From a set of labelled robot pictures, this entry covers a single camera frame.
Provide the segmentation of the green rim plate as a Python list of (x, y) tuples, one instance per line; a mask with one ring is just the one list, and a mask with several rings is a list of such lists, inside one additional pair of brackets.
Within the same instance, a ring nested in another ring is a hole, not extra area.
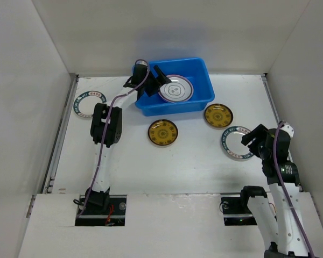
[(254, 155), (248, 147), (241, 143), (242, 137), (249, 134), (251, 130), (243, 126), (231, 126), (221, 135), (221, 146), (223, 150), (233, 159), (247, 160)]
[(86, 91), (78, 95), (73, 103), (74, 113), (81, 118), (91, 118), (96, 104), (106, 103), (105, 95), (99, 91)]

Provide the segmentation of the pink plate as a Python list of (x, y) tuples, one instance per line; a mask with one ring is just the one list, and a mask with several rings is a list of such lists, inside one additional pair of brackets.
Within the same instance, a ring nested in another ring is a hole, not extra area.
[(190, 100), (194, 88), (192, 83), (180, 75), (167, 75), (169, 84), (162, 85), (159, 89), (159, 96), (168, 103), (180, 103)]

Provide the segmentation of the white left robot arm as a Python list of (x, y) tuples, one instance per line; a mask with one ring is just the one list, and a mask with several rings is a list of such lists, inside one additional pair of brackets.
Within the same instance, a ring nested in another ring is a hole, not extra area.
[(156, 76), (150, 71), (149, 64), (142, 59), (136, 61), (133, 75), (126, 81), (121, 92), (107, 104), (95, 105), (90, 135), (98, 145), (97, 164), (92, 181), (86, 190), (84, 201), (78, 204), (81, 209), (78, 217), (86, 208), (92, 206), (103, 213), (110, 208), (110, 161), (113, 145), (122, 135), (123, 110), (137, 102), (143, 94), (151, 97), (158, 93), (160, 87), (171, 80), (155, 65)]

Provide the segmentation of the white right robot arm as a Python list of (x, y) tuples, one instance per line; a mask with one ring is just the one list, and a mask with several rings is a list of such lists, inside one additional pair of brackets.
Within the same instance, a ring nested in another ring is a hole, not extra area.
[(261, 159), (274, 201), (271, 207), (266, 191), (258, 186), (244, 186), (238, 200), (240, 209), (255, 218), (264, 242), (264, 257), (315, 257), (301, 218), (298, 168), (289, 160), (293, 135), (291, 125), (281, 121), (272, 129), (260, 124), (241, 141)]

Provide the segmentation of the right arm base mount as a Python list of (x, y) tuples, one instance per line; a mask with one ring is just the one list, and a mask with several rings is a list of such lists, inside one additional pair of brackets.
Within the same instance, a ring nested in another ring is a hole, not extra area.
[(225, 193), (220, 197), (219, 209), (225, 226), (256, 226), (250, 210), (243, 206), (239, 193)]

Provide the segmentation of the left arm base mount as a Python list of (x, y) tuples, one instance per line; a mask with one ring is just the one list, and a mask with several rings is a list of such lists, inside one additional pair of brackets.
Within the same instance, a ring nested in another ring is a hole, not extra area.
[(111, 195), (107, 207), (87, 203), (85, 211), (75, 218), (75, 226), (125, 226), (127, 195)]

